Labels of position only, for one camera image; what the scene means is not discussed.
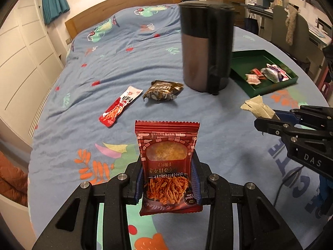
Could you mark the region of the blue white gloved right hand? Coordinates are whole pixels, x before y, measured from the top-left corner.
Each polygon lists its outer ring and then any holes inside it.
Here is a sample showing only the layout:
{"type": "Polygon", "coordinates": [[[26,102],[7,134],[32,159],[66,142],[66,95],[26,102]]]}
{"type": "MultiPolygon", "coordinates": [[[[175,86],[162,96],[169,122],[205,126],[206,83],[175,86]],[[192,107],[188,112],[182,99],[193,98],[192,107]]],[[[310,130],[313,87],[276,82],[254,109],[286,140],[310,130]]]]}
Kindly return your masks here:
{"type": "Polygon", "coordinates": [[[321,214],[332,216],[332,181],[324,176],[319,176],[319,193],[317,195],[317,203],[321,214]]]}

